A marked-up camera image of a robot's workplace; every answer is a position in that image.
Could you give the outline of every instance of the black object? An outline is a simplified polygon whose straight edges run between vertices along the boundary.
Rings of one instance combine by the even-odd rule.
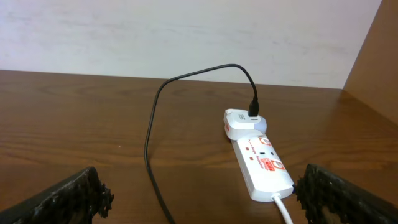
[[[157,199],[158,199],[158,201],[160,203],[160,206],[162,207],[162,210],[163,210],[167,220],[170,223],[175,223],[174,219],[173,219],[173,216],[169,212],[169,210],[168,210],[168,208],[166,206],[166,203],[164,202],[164,200],[162,198],[162,194],[160,193],[159,187],[156,184],[156,180],[155,180],[154,174],[152,173],[152,169],[150,168],[150,164],[149,164],[149,161],[148,161],[148,142],[149,142],[150,131],[152,129],[152,123],[154,122],[157,99],[159,98],[159,94],[162,91],[163,87],[166,86],[167,84],[169,84],[172,81],[179,80],[181,78],[187,78],[187,77],[190,77],[192,75],[199,75],[201,73],[210,72],[210,71],[218,70],[218,69],[221,69],[221,68],[229,68],[229,67],[235,67],[235,68],[238,68],[238,69],[242,70],[242,72],[249,79],[250,84],[253,87],[253,91],[254,91],[254,97],[253,97],[253,100],[252,100],[252,102],[251,102],[251,104],[249,106],[249,116],[257,116],[259,114],[259,102],[258,102],[258,99],[257,99],[257,88],[256,88],[253,80],[251,79],[249,73],[246,71],[246,69],[244,69],[242,66],[236,65],[236,64],[220,65],[220,66],[207,68],[207,69],[203,69],[203,70],[200,70],[200,71],[197,71],[197,72],[192,72],[192,73],[188,73],[188,74],[185,74],[185,75],[180,75],[180,76],[168,79],[159,87],[159,89],[157,90],[157,93],[155,95],[154,105],[152,106],[152,112],[150,113],[147,136],[145,138],[144,160],[145,160],[145,166],[147,168],[150,181],[152,182],[152,185],[154,186],[156,197],[157,197]]]
[[[324,168],[309,164],[295,186],[308,223],[398,223],[398,209]]]
[[[98,212],[108,216],[114,195],[94,167],[75,175],[0,213],[1,224],[89,224]]]

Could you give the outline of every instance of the white cable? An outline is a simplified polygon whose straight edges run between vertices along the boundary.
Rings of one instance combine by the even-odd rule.
[[[284,203],[281,201],[280,199],[280,195],[277,194],[275,196],[272,197],[272,199],[274,200],[274,202],[276,203],[276,205],[278,206],[282,216],[284,217],[285,223],[286,224],[293,224],[292,219],[290,218],[289,213],[286,210],[286,207],[284,205]]]

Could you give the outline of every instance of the power strip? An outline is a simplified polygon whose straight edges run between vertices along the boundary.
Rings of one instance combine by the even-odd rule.
[[[245,110],[228,109],[224,122],[250,197],[272,202],[275,196],[291,195],[293,180],[265,135],[265,119],[249,117]]]

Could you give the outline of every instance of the wooden surface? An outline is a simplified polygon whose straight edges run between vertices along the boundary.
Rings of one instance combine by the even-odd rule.
[[[398,1],[383,0],[344,89],[398,124]]]
[[[95,223],[165,223],[144,167],[153,97],[163,80],[0,72],[0,210],[86,166],[115,194]],[[320,164],[398,204],[398,127],[341,90],[257,86],[267,135],[297,181]],[[247,108],[248,84],[177,81],[159,98],[149,154],[177,223],[283,223],[249,198],[223,131]],[[295,196],[294,223],[307,223]]]

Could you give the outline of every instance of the black textured object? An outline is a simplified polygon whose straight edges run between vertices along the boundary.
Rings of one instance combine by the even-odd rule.
[[[1,224],[87,224],[98,212],[108,216],[114,195],[98,178],[94,167],[44,190],[0,213]]]
[[[314,164],[295,193],[308,223],[398,223],[392,204]]]

